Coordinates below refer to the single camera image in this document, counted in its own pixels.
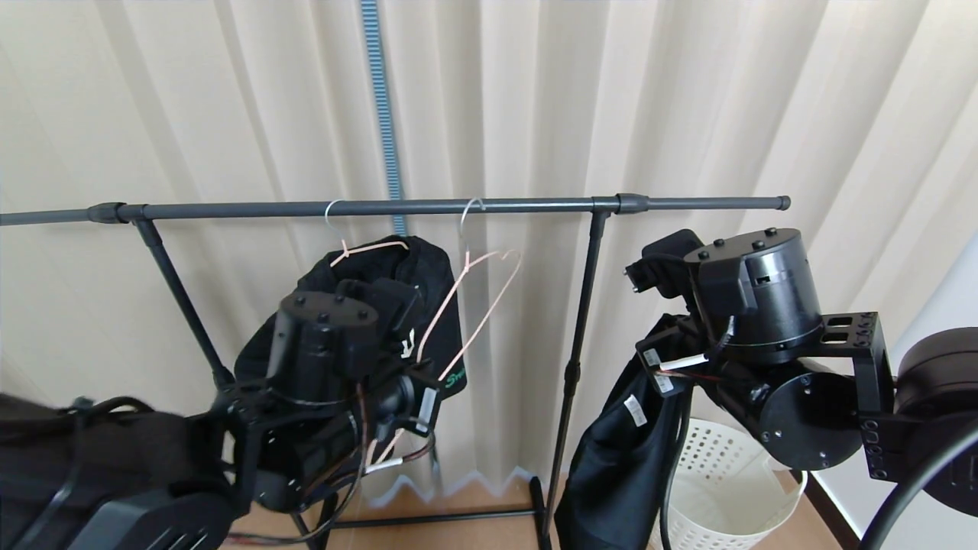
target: pink hanger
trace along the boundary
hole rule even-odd
[[[482,317],[482,320],[479,321],[479,324],[475,327],[475,331],[472,332],[471,336],[468,337],[468,340],[466,340],[466,342],[462,345],[462,348],[459,349],[459,352],[456,353],[455,357],[448,363],[445,369],[438,376],[439,381],[444,380],[445,377],[448,376],[448,373],[452,371],[452,367],[454,367],[455,364],[458,363],[460,359],[462,359],[462,356],[466,353],[468,347],[475,340],[475,337],[479,335],[479,332],[482,330],[482,327],[485,326],[486,321],[489,320],[489,315],[492,314],[493,309],[496,308],[496,305],[499,303],[499,300],[503,297],[503,294],[505,294],[506,290],[510,287],[510,283],[512,283],[512,280],[516,277],[516,272],[519,271],[519,266],[523,262],[522,254],[519,253],[518,251],[513,251],[513,250],[506,251],[506,252],[499,252],[499,251],[489,252],[480,256],[475,261],[471,261],[471,254],[468,249],[468,242],[466,241],[465,238],[465,223],[466,223],[466,215],[468,214],[468,209],[472,206],[472,203],[476,203],[476,202],[479,203],[479,205],[482,207],[483,210],[485,209],[485,204],[482,202],[481,199],[472,199],[466,205],[466,209],[463,210],[462,219],[459,220],[459,239],[462,240],[462,242],[466,245],[466,264],[462,267],[462,273],[460,273],[459,278],[455,280],[455,284],[452,285],[452,289],[448,292],[448,296],[445,297],[445,299],[441,302],[441,306],[438,307],[438,311],[435,312],[434,318],[431,319],[431,323],[428,325],[427,330],[424,331],[424,335],[422,336],[421,342],[418,344],[418,361],[422,360],[422,354],[424,352],[424,344],[427,342],[428,336],[431,335],[431,330],[438,322],[438,319],[441,318],[441,314],[445,311],[445,307],[448,306],[448,302],[451,301],[452,297],[458,291],[459,286],[462,283],[462,280],[465,279],[466,275],[468,274],[468,272],[471,270],[472,267],[478,265],[482,261],[489,259],[490,257],[498,257],[499,259],[506,259],[507,257],[510,256],[510,254],[516,255],[516,265],[513,267],[509,279],[506,280],[506,283],[503,285],[502,289],[499,290],[499,294],[496,296],[496,299],[494,299],[493,302],[489,305],[489,309],[486,311],[486,314]],[[397,440],[401,437],[401,434],[403,433],[404,430],[398,430],[397,432],[394,433],[394,438],[383,450],[383,453],[380,454],[380,457],[378,458],[378,462],[384,460],[384,458],[387,457],[388,453],[390,453],[393,450],[394,444],[397,443]]]
[[[401,241],[391,241],[390,243],[378,243],[376,245],[369,245],[366,247],[360,247],[359,249],[353,249],[353,250],[348,248],[346,246],[346,239],[343,238],[343,234],[340,233],[339,230],[336,229],[333,226],[333,224],[330,222],[330,208],[332,208],[333,205],[335,205],[340,201],[342,201],[342,199],[337,199],[336,201],[331,202],[328,206],[326,206],[326,212],[323,213],[323,217],[326,218],[326,225],[329,226],[330,229],[332,229],[333,232],[337,234],[337,236],[339,236],[339,242],[343,245],[343,253],[337,256],[335,260],[330,262],[330,267],[336,267],[336,265],[341,261],[344,261],[346,258],[350,257],[351,255],[360,252],[375,251],[377,249],[385,249],[387,247],[401,247],[404,250],[408,249],[408,245],[406,245]]]

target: metal hook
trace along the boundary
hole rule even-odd
[[[338,229],[336,229],[336,227],[333,225],[333,223],[330,222],[330,208],[332,208],[333,205],[335,205],[336,203],[339,203],[341,201],[342,201],[342,199],[336,199],[335,201],[332,201],[331,203],[329,203],[326,206],[326,211],[323,212],[323,217],[326,219],[326,226],[329,227],[331,230],[333,230],[334,233],[336,233],[336,236],[339,237],[339,241],[341,243],[345,243],[346,242],[346,239],[343,237],[343,233],[341,231],[339,231]]]
[[[479,199],[478,197],[468,201],[466,209],[462,210],[462,219],[459,220],[459,240],[466,246],[466,254],[468,254],[468,242],[466,241],[466,216],[468,215],[468,209],[472,207],[472,203],[479,203],[479,207],[482,209],[482,211],[486,210],[485,203],[483,203],[482,199]]]

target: garment rack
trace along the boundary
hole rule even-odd
[[[563,398],[560,404],[560,417],[557,424],[554,461],[551,466],[550,486],[546,500],[540,478],[530,480],[529,508],[514,510],[463,512],[416,516],[406,518],[390,518],[382,520],[364,520],[337,522],[333,528],[353,527],[383,527],[416,525],[438,522],[463,520],[480,520],[491,518],[511,518],[533,516],[537,541],[541,550],[551,549],[550,525],[554,518],[556,503],[556,480],[560,475],[563,451],[567,443],[567,430],[570,424],[570,410],[577,390],[577,382],[581,376],[581,349],[584,345],[584,334],[587,328],[588,311],[591,306],[591,294],[595,284],[595,274],[598,270],[598,254],[601,238],[604,233],[604,222],[611,214],[635,214],[652,210],[704,210],[704,209],[776,209],[785,210],[791,205],[791,199],[781,197],[712,197],[712,198],[670,198],[656,199],[645,195],[620,193],[610,197],[580,197],[554,199],[484,199],[485,208],[472,208],[469,214],[489,213],[544,213],[544,212],[589,212],[591,214],[591,230],[588,239],[588,252],[584,263],[584,278],[581,285],[581,296],[578,302],[577,318],[574,325],[574,337],[570,348],[570,357],[563,371]],[[88,208],[70,210],[46,210],[34,212],[17,212],[0,214],[0,226],[33,225],[46,223],[66,223],[89,221],[95,223],[122,224],[132,223],[139,230],[143,241],[153,254],[157,267],[166,281],[170,292],[176,299],[187,324],[208,364],[214,372],[215,381],[233,381],[231,371],[225,367],[207,335],[206,329],[197,315],[194,304],[177,274],[173,262],[163,245],[163,240],[156,230],[154,220],[158,219],[202,219],[202,218],[252,218],[252,217],[312,217],[322,216],[330,202],[288,202],[288,203],[223,203],[223,204],[184,204],[184,205],[128,205],[126,203],[102,203]],[[330,215],[335,216],[367,216],[367,215],[416,215],[416,214],[461,214],[466,210],[468,200],[439,199],[413,201],[342,201],[330,209]],[[328,508],[335,507],[329,502],[323,503],[321,515],[327,516]],[[308,525],[298,514],[292,514],[296,528],[301,533],[308,532]],[[308,541],[310,550],[325,550],[329,539],[329,531],[322,536]]]

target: laundry basket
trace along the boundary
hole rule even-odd
[[[794,512],[808,474],[786,491],[783,469],[750,435],[692,419],[673,479],[669,540],[674,550],[743,550],[760,542]],[[661,548],[655,521],[649,545]]]

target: baseboard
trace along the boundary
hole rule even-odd
[[[801,474],[799,472],[792,471],[791,474],[797,480],[801,481]],[[853,531],[852,526],[849,525],[845,516],[835,506],[835,502],[828,496],[825,488],[822,487],[822,484],[819,483],[819,480],[815,476],[808,476],[805,496],[808,497],[815,511],[818,512],[822,521],[825,522],[825,526],[831,531],[832,536],[839,543],[839,547],[842,550],[857,550],[860,543],[859,536]]]

